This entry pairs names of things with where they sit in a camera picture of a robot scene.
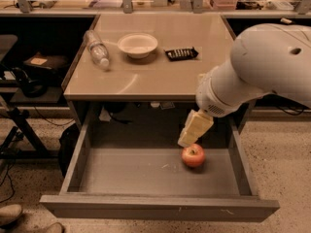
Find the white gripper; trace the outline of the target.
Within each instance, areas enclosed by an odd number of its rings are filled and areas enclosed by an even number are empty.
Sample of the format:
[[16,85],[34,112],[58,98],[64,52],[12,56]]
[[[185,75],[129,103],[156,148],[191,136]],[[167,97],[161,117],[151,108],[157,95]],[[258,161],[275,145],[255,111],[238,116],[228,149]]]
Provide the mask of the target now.
[[225,117],[235,112],[242,104],[241,84],[241,79],[232,69],[212,69],[202,75],[195,94],[200,110],[189,112],[178,145],[189,147],[213,126],[212,117]]

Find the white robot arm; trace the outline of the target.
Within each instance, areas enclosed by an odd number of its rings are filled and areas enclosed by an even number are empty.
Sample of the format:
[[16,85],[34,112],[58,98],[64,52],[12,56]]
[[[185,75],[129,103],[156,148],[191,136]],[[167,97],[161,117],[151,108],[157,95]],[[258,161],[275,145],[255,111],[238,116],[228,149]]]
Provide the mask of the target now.
[[311,107],[311,27],[264,23],[234,40],[229,58],[199,78],[195,100],[178,145],[188,147],[250,100],[267,94]]

